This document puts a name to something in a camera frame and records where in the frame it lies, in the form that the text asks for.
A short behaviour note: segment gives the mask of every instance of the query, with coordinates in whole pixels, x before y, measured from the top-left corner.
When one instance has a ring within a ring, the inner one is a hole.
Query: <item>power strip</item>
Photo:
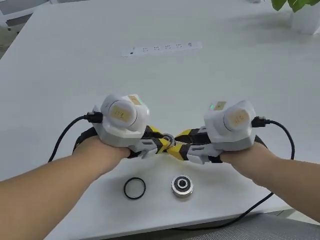
[[[122,50],[122,57],[141,56],[147,54],[173,53],[177,51],[201,49],[201,42],[170,43],[166,45],[132,47]]]

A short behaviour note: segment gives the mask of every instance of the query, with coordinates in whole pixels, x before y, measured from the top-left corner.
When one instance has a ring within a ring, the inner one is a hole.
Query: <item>skin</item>
[[[260,143],[243,151],[223,153],[221,160],[320,222],[320,164],[282,159]]]
[[[72,156],[0,182],[0,238],[44,239],[90,184],[129,154],[127,148],[111,147],[91,137]],[[320,165],[281,159],[259,143],[243,151],[225,152],[221,160],[320,221]]]
[[[44,239],[90,184],[129,154],[91,137],[72,156],[0,182],[0,239]]]

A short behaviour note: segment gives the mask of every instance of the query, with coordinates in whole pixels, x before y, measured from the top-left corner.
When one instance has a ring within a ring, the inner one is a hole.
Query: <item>metal ring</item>
[[[139,195],[139,196],[137,196],[137,197],[131,197],[131,196],[129,196],[129,195],[127,194],[127,185],[128,185],[128,183],[131,182],[132,180],[139,180],[139,181],[141,181],[142,184],[143,184],[143,192],[141,193],[141,195]],[[130,199],[130,200],[137,200],[137,199],[140,199],[140,198],[145,194],[146,188],[147,188],[147,187],[146,187],[146,183],[145,183],[145,181],[144,181],[143,179],[141,179],[140,177],[132,177],[132,178],[128,179],[128,180],[125,182],[125,184],[124,184],[124,186],[123,186],[123,192],[124,192],[124,195],[125,195],[128,199]]]
[[[194,185],[191,178],[187,175],[180,175],[175,177],[171,182],[171,189],[174,195],[178,198],[189,197],[194,191]]]
[[[188,187],[188,182],[185,179],[181,178],[178,180],[177,185],[180,189],[185,189]]]
[[[175,137],[172,136],[171,134],[165,133],[165,134],[163,134],[163,138],[170,142],[170,145],[165,150],[167,150],[171,147],[174,147],[176,145]]]

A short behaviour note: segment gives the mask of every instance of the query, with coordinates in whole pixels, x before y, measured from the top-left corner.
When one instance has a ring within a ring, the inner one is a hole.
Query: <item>white table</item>
[[[110,0],[49,5],[36,11],[0,61],[0,179],[46,163],[64,127],[111,93],[137,93],[150,124],[178,134],[204,124],[211,100],[248,99],[260,116],[292,133],[296,158],[319,162],[320,38],[298,35],[289,14],[269,1]],[[201,41],[178,53],[121,57],[127,47]],[[69,155],[89,128],[75,125],[57,157]],[[276,127],[257,130],[277,155],[290,145]],[[186,174],[194,193],[180,201],[173,177]],[[136,201],[123,194],[145,180]],[[106,238],[237,216],[268,191],[228,164],[197,165],[170,156],[124,160],[94,182],[48,240]],[[255,212],[289,206],[276,196]]]

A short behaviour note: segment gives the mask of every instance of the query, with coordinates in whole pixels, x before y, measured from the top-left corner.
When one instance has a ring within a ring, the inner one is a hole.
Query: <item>black rubber o-ring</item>
[[[137,196],[137,197],[131,197],[131,196],[128,196],[128,194],[127,194],[127,185],[128,185],[128,183],[131,182],[132,180],[140,180],[140,181],[143,183],[143,192],[141,193],[141,195],[139,195],[139,196]],[[125,182],[125,184],[124,184],[124,186],[123,186],[123,192],[124,192],[124,195],[125,195],[128,199],[130,199],[130,200],[137,200],[137,199],[140,199],[140,198],[145,194],[146,188],[147,188],[147,187],[146,187],[146,183],[145,183],[145,181],[144,181],[143,179],[141,179],[140,177],[132,177],[132,178],[128,179],[128,180]]]

